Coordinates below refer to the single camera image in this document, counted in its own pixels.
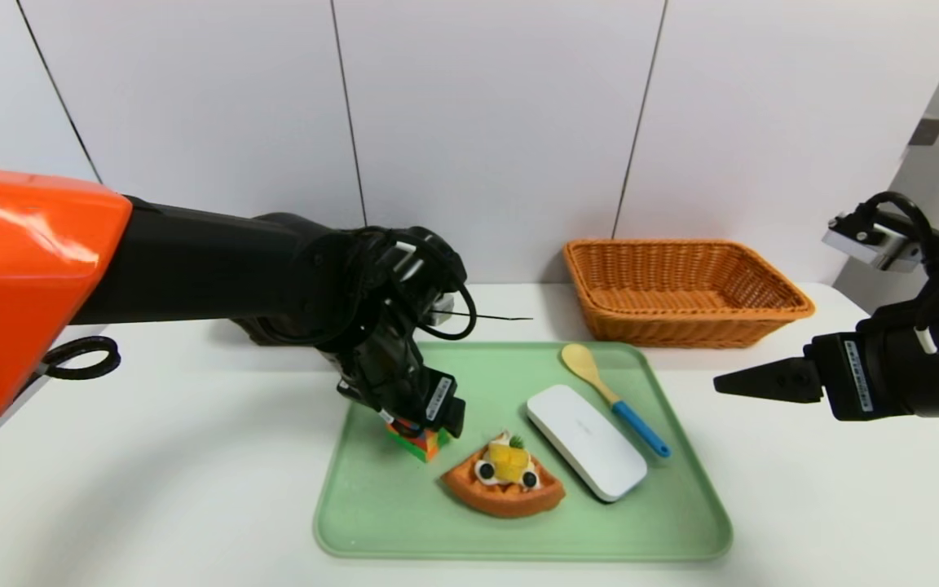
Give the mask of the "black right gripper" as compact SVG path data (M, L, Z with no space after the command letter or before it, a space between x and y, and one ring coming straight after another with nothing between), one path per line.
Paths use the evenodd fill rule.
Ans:
M724 395L787 404L819 404L824 387L832 413L844 422L939 417L939 319L927 329L914 322L913 316L873 316L856 331L813 338L805 346L809 359L720 375L714 387Z

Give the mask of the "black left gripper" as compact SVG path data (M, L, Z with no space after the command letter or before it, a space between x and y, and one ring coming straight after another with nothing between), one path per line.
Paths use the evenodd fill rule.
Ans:
M399 437L445 430L458 439L465 427L466 403L455 397L454 377L427 367L413 339L362 345L355 356L355 389Z

